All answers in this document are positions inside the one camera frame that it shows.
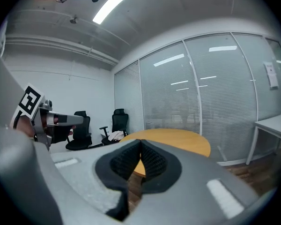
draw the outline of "ceiling pipe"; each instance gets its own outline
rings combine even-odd
[[[114,46],[113,44],[107,42],[106,40],[101,39],[99,37],[96,37],[96,36],[94,36],[94,35],[92,35],[92,34],[90,34],[88,32],[85,32],[85,31],[82,31],[82,30],[79,30],[79,29],[75,29],[73,27],[68,27],[68,26],[62,25],[62,24],[58,24],[58,23],[54,23],[54,22],[46,22],[46,21],[34,21],[34,20],[12,20],[12,21],[9,21],[9,24],[11,24],[11,25],[29,24],[29,23],[47,23],[47,24],[51,24],[51,25],[55,25],[55,26],[62,26],[64,28],[68,28],[68,29],[77,31],[77,32],[82,33],[82,34],[86,34],[86,35],[88,35],[88,36],[90,36],[92,38],[95,38],[98,41],[100,41],[100,42],[102,42],[102,43],[104,43],[104,44],[106,44],[106,45],[108,45],[108,46],[110,46],[110,47],[112,47],[114,49],[117,48],[116,46]]]
[[[106,55],[103,52],[100,52],[91,47],[87,47],[78,43],[66,41],[59,38],[24,34],[7,34],[6,44],[52,47],[92,57],[94,59],[103,61],[113,66],[118,64],[117,59]]]
[[[11,13],[22,13],[22,12],[43,12],[43,13],[53,13],[53,14],[58,14],[58,15],[62,15],[62,16],[67,16],[67,17],[70,17],[70,18],[73,18],[72,15],[69,15],[69,14],[66,14],[66,13],[61,13],[61,12],[56,12],[56,11],[51,11],[51,10],[41,10],[41,9],[22,9],[22,10],[15,10],[15,11],[12,11]],[[97,28],[99,29],[102,29],[108,33],[110,33],[111,35],[115,36],[116,38],[120,39],[122,42],[126,43],[127,45],[130,46],[130,44],[128,42],[126,42],[124,39],[120,38],[119,36],[115,35],[114,33],[110,32],[109,30],[103,28],[102,26],[99,26],[98,24],[94,23],[94,22],[90,22],[90,21],[87,21],[85,19],[82,19],[82,18],[79,18],[78,19],[79,21],[82,21],[82,22],[85,22],[85,23],[88,23],[88,24],[91,24],[91,25],[94,25],[96,26]]]

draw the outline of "chair backrest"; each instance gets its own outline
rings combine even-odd
[[[76,128],[73,129],[73,139],[84,139],[86,134],[89,133],[90,117],[86,116],[85,111],[75,112],[74,115],[82,116],[83,123],[76,125]]]
[[[127,127],[129,115],[124,113],[124,109],[116,109],[112,116],[112,132],[119,131]]]

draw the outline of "white cloth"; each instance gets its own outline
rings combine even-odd
[[[123,131],[115,131],[113,133],[111,133],[108,137],[109,141],[115,140],[115,141],[119,141],[122,138],[124,138],[124,132]]]

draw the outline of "black office chair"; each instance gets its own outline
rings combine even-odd
[[[123,131],[124,136],[127,136],[128,133],[126,131],[126,128],[127,128],[128,118],[129,118],[129,116],[128,116],[128,114],[124,113],[123,108],[114,110],[113,116],[112,116],[112,132]],[[106,132],[107,127],[101,127],[100,129],[104,129],[105,136],[106,136],[105,138],[102,139],[103,145],[110,145],[110,144],[119,142],[119,141],[109,141],[108,140],[108,135]]]
[[[76,128],[73,129],[73,140],[70,141],[69,138],[67,138],[68,144],[66,145],[66,149],[72,151],[86,149],[92,144],[91,133],[89,133],[90,117],[86,115],[85,111],[75,112],[74,115],[84,118],[83,123],[76,125]]]

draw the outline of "ceiling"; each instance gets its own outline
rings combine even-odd
[[[124,0],[98,25],[92,19],[107,0],[21,0],[7,34],[64,39],[120,60],[145,40],[175,26],[219,16],[261,16],[253,0]],[[73,16],[77,24],[71,24]]]

